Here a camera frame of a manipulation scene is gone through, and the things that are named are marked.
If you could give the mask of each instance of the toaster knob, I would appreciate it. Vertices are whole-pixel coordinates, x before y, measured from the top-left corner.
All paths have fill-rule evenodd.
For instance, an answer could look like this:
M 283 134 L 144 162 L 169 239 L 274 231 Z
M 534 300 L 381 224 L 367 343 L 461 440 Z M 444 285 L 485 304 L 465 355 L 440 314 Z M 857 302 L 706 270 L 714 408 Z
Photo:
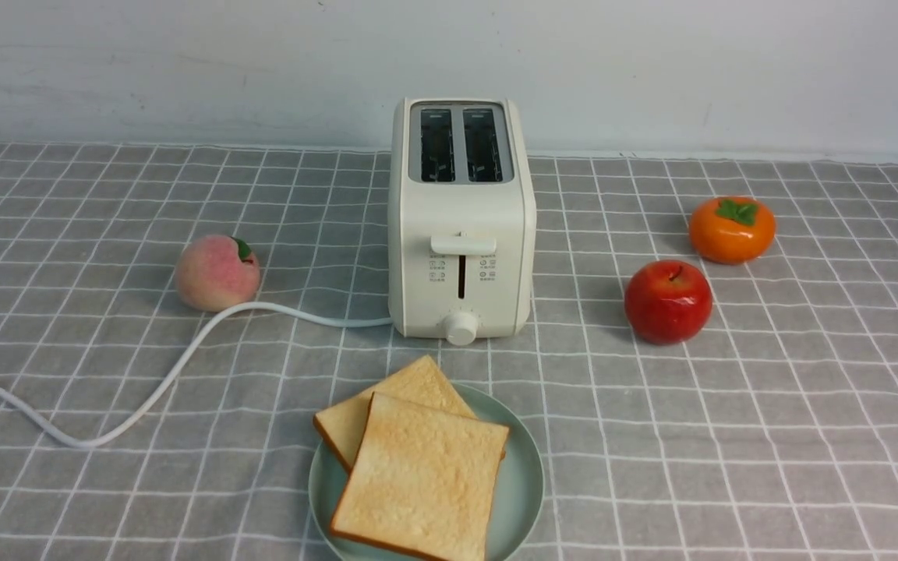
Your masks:
M 443 322 L 446 340 L 455 345 L 471 344 L 477 338 L 477 324 L 477 318 L 471 313 L 451 313 Z

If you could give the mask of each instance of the red apple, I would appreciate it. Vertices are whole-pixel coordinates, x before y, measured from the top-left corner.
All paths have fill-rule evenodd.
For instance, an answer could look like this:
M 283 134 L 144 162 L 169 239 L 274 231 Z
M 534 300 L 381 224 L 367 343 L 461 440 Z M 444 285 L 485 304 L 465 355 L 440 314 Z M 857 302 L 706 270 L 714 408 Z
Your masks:
M 705 327 L 712 289 L 696 266 L 676 259 L 646 263 L 626 287 L 626 317 L 651 344 L 678 344 Z

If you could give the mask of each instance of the toast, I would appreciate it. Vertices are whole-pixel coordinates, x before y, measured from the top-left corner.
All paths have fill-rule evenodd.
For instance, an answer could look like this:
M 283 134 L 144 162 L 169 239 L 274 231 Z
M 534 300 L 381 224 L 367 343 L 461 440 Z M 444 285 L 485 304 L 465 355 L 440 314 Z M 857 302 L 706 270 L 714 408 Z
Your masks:
M 359 451 L 362 431 L 366 425 L 369 399 L 374 391 L 382 391 L 392 397 L 427 405 L 429 408 L 443 409 L 467 418 L 477 418 L 449 379 L 446 379 L 435 359 L 431 355 L 422 356 L 380 383 L 314 413 L 314 428 L 327 447 L 331 448 L 331 453 L 345 468 L 346 473 L 352 471 L 355 463 L 355 455 Z
M 331 533 L 433 561 L 483 561 L 508 426 L 374 392 Z

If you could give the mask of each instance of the white toaster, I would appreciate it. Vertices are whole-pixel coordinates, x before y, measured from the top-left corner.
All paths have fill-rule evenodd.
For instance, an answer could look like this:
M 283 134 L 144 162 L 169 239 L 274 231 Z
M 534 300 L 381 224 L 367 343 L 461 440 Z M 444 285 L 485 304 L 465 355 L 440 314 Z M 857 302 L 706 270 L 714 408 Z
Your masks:
M 519 333 L 531 309 L 536 198 L 514 103 L 402 100 L 387 205 L 399 333 L 456 345 Z

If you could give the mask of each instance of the light green plate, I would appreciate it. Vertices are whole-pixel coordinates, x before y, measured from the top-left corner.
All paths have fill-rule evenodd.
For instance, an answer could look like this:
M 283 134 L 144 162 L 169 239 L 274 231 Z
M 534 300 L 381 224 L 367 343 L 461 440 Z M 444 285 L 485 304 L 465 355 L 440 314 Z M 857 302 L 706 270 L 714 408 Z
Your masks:
M 532 434 L 521 420 L 497 399 L 469 386 L 453 387 L 478 418 L 511 427 L 494 490 L 494 506 L 487 537 L 487 561 L 505 561 L 526 540 L 542 508 L 545 494 L 543 461 Z M 344 561 L 415 560 L 383 549 L 370 547 L 328 534 L 331 516 L 348 477 L 331 450 L 321 443 L 310 462 L 310 511 L 324 539 Z

